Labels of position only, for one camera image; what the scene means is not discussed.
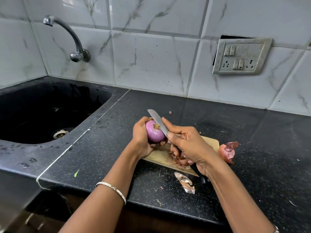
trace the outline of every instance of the black granite countertop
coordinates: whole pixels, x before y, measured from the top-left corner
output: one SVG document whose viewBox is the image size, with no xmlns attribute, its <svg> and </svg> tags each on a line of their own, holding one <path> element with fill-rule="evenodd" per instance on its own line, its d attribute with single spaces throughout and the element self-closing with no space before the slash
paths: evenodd
<svg viewBox="0 0 311 233">
<path fill-rule="evenodd" d="M 91 192 L 131 140 L 135 122 L 149 116 L 147 109 L 154 109 L 173 124 L 194 126 L 203 136 L 221 144 L 238 141 L 240 146 L 231 168 L 265 215 L 281 232 L 310 232 L 311 117 L 82 84 L 105 88 L 113 96 L 71 133 L 56 141 L 20 144 L 14 151 L 11 146 L 16 144 L 0 141 L 2 148 L 6 148 L 6 153 L 0 155 L 1 169 L 37 178 L 43 188 Z M 29 163 L 31 157 L 37 162 Z M 23 162 L 30 166 L 19 165 Z M 146 209 L 206 222 L 226 222 L 211 185 L 202 187 L 199 178 L 191 176 L 196 193 L 188 194 L 173 173 L 173 169 L 139 161 L 128 201 Z"/>
</svg>

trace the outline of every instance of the knife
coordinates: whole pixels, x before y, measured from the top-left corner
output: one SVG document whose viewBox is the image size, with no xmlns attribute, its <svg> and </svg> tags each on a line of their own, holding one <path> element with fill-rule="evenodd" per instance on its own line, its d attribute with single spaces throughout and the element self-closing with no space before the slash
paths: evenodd
<svg viewBox="0 0 311 233">
<path fill-rule="evenodd" d="M 163 123 L 163 121 L 162 121 L 162 119 L 161 119 L 161 117 L 158 115 L 158 113 L 156 112 L 156 111 L 154 111 L 154 110 L 147 110 L 148 111 L 148 113 L 151 115 L 151 117 L 153 118 L 153 120 L 157 123 L 157 124 L 160 124 L 160 129 L 161 129 L 161 131 L 164 133 L 164 135 L 167 137 L 167 133 L 169 132 L 169 130 L 168 130 L 168 128 L 166 127 L 166 125 Z M 179 150 L 179 152 L 180 152 L 180 154 L 181 154 L 181 149 L 178 147 L 178 146 L 176 146 L 176 145 L 174 145 L 173 143 L 172 143 L 172 145 L 174 146 L 174 147 L 176 147 L 178 150 Z M 202 182 L 202 185 L 205 185 L 206 183 L 207 183 L 207 177 L 206 176 L 204 176 L 204 175 L 202 175 L 200 172 L 199 172 L 199 170 L 197 169 L 197 166 L 196 166 L 196 164 L 194 163 L 193 165 L 190 165 L 190 167 L 194 170 L 194 172 L 200 177 L 200 179 L 201 179 L 201 182 Z"/>
</svg>

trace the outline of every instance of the wooden cutting board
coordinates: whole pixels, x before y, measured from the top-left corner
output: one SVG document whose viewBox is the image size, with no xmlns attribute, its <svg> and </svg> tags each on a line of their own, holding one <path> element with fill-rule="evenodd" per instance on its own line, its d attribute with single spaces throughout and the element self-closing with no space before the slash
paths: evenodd
<svg viewBox="0 0 311 233">
<path fill-rule="evenodd" d="M 213 149 L 218 152 L 219 141 L 201 136 Z M 186 172 L 188 174 L 198 176 L 191 168 L 187 169 L 186 167 L 180 166 L 173 159 L 172 154 L 169 153 L 170 144 L 165 144 L 162 147 L 155 148 L 147 157 L 143 158 L 144 160 L 156 163 L 165 167 L 175 169 L 177 171 Z"/>
</svg>

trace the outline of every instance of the bangle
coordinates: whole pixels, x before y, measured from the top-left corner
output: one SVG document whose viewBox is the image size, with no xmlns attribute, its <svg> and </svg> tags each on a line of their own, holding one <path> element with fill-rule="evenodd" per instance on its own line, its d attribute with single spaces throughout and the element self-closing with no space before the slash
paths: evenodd
<svg viewBox="0 0 311 233">
<path fill-rule="evenodd" d="M 273 226 L 274 226 L 274 233 L 280 233 L 279 228 L 276 225 L 273 225 Z"/>
<path fill-rule="evenodd" d="M 123 199 L 124 201 L 124 205 L 126 205 L 126 199 L 124 197 L 124 195 L 121 193 L 121 191 L 119 191 L 117 188 L 115 188 L 113 185 L 110 185 L 109 183 L 107 182 L 102 182 L 100 181 L 99 183 L 96 184 L 95 188 L 98 186 L 98 185 L 106 185 L 106 186 L 109 186 L 111 189 L 115 190 Z"/>
</svg>

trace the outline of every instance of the left hand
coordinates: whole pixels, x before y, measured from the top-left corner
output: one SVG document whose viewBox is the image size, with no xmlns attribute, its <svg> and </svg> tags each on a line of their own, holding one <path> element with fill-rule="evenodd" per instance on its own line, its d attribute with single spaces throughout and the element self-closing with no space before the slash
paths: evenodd
<svg viewBox="0 0 311 233">
<path fill-rule="evenodd" d="M 156 146 L 164 145 L 166 140 L 160 143 L 154 144 L 148 142 L 146 122 L 153 120 L 152 118 L 142 117 L 137 123 L 135 123 L 133 128 L 133 139 L 131 143 L 134 144 L 136 148 L 141 152 L 140 158 L 144 158 L 153 151 Z"/>
</svg>

